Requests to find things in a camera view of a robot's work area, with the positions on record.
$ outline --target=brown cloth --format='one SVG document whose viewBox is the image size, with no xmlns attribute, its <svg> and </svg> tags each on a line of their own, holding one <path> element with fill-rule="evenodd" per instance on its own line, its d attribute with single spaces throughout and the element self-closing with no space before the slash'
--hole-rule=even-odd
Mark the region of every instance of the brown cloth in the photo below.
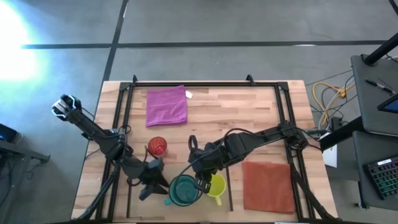
<svg viewBox="0 0 398 224">
<path fill-rule="evenodd" d="M 244 209 L 294 213 L 288 164 L 244 161 L 242 167 Z"/>
</svg>

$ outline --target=concrete floor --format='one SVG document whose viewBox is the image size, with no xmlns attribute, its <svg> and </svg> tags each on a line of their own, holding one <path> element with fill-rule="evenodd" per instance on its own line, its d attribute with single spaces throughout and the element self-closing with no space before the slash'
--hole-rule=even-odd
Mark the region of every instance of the concrete floor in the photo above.
<svg viewBox="0 0 398 224">
<path fill-rule="evenodd" d="M 95 112 L 109 49 L 17 50 L 18 44 L 111 43 L 122 0 L 0 2 L 0 123 L 25 134 L 23 144 L 51 154 L 25 180 L 11 223 L 70 218 L 87 141 L 50 107 L 63 93 Z M 119 42 L 385 40 L 398 30 L 386 0 L 130 0 Z M 305 80 L 349 70 L 352 55 L 376 45 L 118 49 L 110 80 Z M 328 80 L 342 86 L 350 73 Z M 308 87 L 308 97 L 316 105 Z M 352 89 L 348 96 L 354 96 Z M 359 116 L 356 100 L 341 109 Z M 314 113 L 318 123 L 319 115 Z M 353 207 L 356 183 L 330 179 L 339 217 L 395 223 L 398 213 Z"/>
</svg>

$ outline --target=purple towel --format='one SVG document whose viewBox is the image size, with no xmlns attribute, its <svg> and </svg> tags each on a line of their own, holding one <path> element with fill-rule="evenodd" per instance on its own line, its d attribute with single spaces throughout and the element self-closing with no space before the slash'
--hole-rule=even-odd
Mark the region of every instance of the purple towel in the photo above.
<svg viewBox="0 0 398 224">
<path fill-rule="evenodd" d="M 147 91 L 146 126 L 187 123 L 185 87 Z"/>
</svg>

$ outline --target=yellow cup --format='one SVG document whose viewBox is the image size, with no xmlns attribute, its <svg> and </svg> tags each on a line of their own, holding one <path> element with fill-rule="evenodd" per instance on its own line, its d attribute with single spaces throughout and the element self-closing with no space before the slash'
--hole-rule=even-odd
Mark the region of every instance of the yellow cup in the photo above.
<svg viewBox="0 0 398 224">
<path fill-rule="evenodd" d="M 207 195 L 216 199 L 218 206 L 221 206 L 220 196 L 224 193 L 226 188 L 226 182 L 221 174 L 215 174 L 211 177 L 211 187 Z"/>
</svg>

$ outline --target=wooden table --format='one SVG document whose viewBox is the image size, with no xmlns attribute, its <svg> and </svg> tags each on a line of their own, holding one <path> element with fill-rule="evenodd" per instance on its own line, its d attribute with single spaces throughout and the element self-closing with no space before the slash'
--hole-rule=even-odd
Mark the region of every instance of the wooden table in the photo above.
<svg viewBox="0 0 398 224">
<path fill-rule="evenodd" d="M 294 107 L 297 126 L 300 128 L 313 128 L 314 123 L 307 92 L 303 81 L 287 81 L 290 96 Z M 118 98 L 120 82 L 104 82 L 99 98 L 95 122 L 104 129 L 112 127 L 116 100 Z M 144 158 L 144 146 L 155 136 L 162 136 L 167 140 L 168 156 L 164 159 L 164 175 L 167 180 L 175 177 L 187 165 L 189 150 L 188 137 L 194 134 L 198 138 L 199 146 L 221 138 L 231 128 L 244 128 L 251 131 L 260 131 L 271 128 L 280 123 L 279 112 L 275 100 L 275 91 L 271 87 L 263 86 L 229 86 L 229 87 L 187 87 L 193 93 L 192 99 L 187 99 L 188 123 L 178 126 L 145 127 L 146 121 L 146 92 L 147 87 L 135 87 L 132 97 L 129 125 L 132 131 L 127 135 L 128 143 L 134 149 L 134 155 L 139 159 Z M 90 142 L 87 153 L 98 148 L 95 142 Z M 311 147 L 303 151 L 308 181 L 311 191 L 320 203 L 333 216 L 337 216 L 335 203 L 323 163 L 322 154 L 318 149 Z M 274 142 L 254 150 L 247 156 L 249 161 L 270 161 L 287 163 L 283 141 Z M 101 186 L 105 158 L 98 152 L 90 156 L 83 166 L 80 184 L 76 194 L 72 218 L 82 214 L 91 203 Z M 259 212 L 243 209 L 243 174 L 241 164 L 230 167 L 231 193 L 233 212 L 229 212 L 228 193 L 223 195 L 223 206 L 213 207 L 207 202 L 209 197 L 204 195 L 206 210 L 198 205 L 178 207 L 171 205 L 165 208 L 163 199 L 165 195 L 151 195 L 145 201 L 138 201 L 141 186 L 133 187 L 131 197 L 131 218 L 126 218 L 127 190 L 126 175 L 121 172 L 119 179 L 114 222 L 287 222 L 297 221 L 296 214 L 287 215 L 272 212 Z M 305 198 L 300 190 L 300 200 L 305 217 L 308 217 Z M 106 215 L 108 203 L 105 201 L 103 215 Z"/>
</svg>

